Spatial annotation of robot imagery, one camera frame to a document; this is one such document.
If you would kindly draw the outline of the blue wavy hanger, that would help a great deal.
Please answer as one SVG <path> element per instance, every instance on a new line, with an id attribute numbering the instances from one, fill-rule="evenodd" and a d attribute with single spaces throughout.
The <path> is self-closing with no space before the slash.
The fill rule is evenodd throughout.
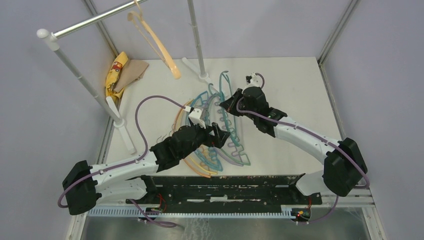
<path id="1" fill-rule="evenodd" d="M 210 109 L 212 100 L 215 97 L 215 95 L 210 95 L 208 91 L 203 91 L 188 104 L 190 107 L 203 109 L 204 121 L 206 124 L 211 123 Z M 213 147 L 202 145 L 194 152 L 194 154 L 200 160 L 201 167 L 208 167 L 211 169 L 213 174 L 223 171 L 223 165 L 218 158 L 217 151 Z"/>

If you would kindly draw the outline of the purple wavy hanger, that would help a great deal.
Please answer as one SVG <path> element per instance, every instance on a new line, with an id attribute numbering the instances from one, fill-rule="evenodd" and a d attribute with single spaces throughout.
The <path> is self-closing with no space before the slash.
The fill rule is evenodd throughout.
<path id="1" fill-rule="evenodd" d="M 209 116 L 210 116 L 210 105 L 212 104 L 212 101 L 215 97 L 217 97 L 217 94 L 212 94 L 207 101 L 202 105 L 203 110 L 205 111 L 205 119 L 207 123 L 210 123 Z M 235 165 L 238 167 L 242 167 L 243 165 L 239 162 L 234 161 L 231 157 L 228 157 L 227 154 L 221 151 L 219 148 L 212 148 L 217 156 L 220 156 L 223 160 L 226 160 L 231 165 Z"/>

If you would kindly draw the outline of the green wavy hanger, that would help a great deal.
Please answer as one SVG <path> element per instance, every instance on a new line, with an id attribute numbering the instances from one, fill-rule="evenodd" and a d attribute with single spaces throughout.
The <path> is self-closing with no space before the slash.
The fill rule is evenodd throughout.
<path id="1" fill-rule="evenodd" d="M 232 159 L 236 164 L 242 166 L 250 166 L 251 161 L 249 156 L 245 153 L 245 148 L 242 144 L 242 141 L 238 135 L 237 121 L 236 117 L 227 113 L 222 107 L 219 106 L 221 103 L 221 95 L 219 93 L 214 93 L 213 105 L 216 108 L 216 113 L 219 118 L 222 128 L 230 132 L 230 137 L 226 147 L 229 149 L 229 153 L 225 153 L 227 157 Z"/>

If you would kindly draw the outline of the beige plastic hanger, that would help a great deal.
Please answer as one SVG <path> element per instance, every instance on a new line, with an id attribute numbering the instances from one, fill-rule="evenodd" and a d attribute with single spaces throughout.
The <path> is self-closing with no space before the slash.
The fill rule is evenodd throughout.
<path id="1" fill-rule="evenodd" d="M 181 78 L 181 72 L 177 67 L 174 59 L 169 54 L 167 48 L 164 46 L 162 41 L 149 26 L 149 24 L 143 18 L 142 8 L 137 0 L 132 1 L 138 11 L 131 10 L 127 13 L 127 20 L 131 22 L 141 36 L 145 39 L 151 49 L 156 53 L 159 59 L 166 65 L 170 70 L 174 79 L 178 80 Z"/>

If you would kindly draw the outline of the teal plastic hanger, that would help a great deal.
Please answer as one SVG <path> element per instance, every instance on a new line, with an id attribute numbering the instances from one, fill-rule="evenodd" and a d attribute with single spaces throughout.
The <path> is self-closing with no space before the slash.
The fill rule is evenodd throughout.
<path id="1" fill-rule="evenodd" d="M 224 93 L 224 82 L 227 84 L 230 96 L 226 98 Z M 229 77 L 229 71 L 224 70 L 219 74 L 218 83 L 209 83 L 207 86 L 208 93 L 218 98 L 218 101 L 215 103 L 219 107 L 219 114 L 221 114 L 220 120 L 223 122 L 224 129 L 230 133 L 230 141 L 233 147 L 241 147 L 242 143 L 238 135 L 238 127 L 236 121 L 236 115 L 231 112 L 235 110 L 234 106 L 231 106 L 231 96 L 234 94 L 232 90 L 231 79 Z"/>

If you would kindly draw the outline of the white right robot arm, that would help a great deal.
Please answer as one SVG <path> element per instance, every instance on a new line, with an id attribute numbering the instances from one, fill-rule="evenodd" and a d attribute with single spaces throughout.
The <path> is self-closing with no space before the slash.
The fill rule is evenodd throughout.
<path id="1" fill-rule="evenodd" d="M 219 105 L 232 116 L 251 119 L 260 132 L 293 144 L 322 164 L 321 170 L 295 180 L 294 186 L 304 196 L 332 192 L 345 197 L 353 189 L 369 188 L 368 168 L 353 139 L 336 140 L 302 126 L 285 112 L 271 107 L 259 86 L 239 88 Z"/>

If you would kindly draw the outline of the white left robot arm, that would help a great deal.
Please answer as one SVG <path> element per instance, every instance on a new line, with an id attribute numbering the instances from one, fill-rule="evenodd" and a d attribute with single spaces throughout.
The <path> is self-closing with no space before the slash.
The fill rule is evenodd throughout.
<path id="1" fill-rule="evenodd" d="M 152 189 L 145 182 L 146 176 L 177 166 L 201 146 L 220 149 L 230 135 L 216 122 L 205 128 L 198 124 L 184 125 L 142 155 L 109 164 L 89 165 L 86 160 L 79 161 L 63 180 L 63 193 L 57 204 L 76 216 L 98 203 L 139 200 Z"/>

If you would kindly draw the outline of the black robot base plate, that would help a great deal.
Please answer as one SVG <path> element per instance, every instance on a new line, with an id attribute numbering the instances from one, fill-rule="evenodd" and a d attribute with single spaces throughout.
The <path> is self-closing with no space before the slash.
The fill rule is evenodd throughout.
<path id="1" fill-rule="evenodd" d="M 303 195 L 299 175 L 146 176 L 139 205 L 159 205 L 166 214 L 270 214 L 285 206 L 323 203 L 321 194 Z"/>

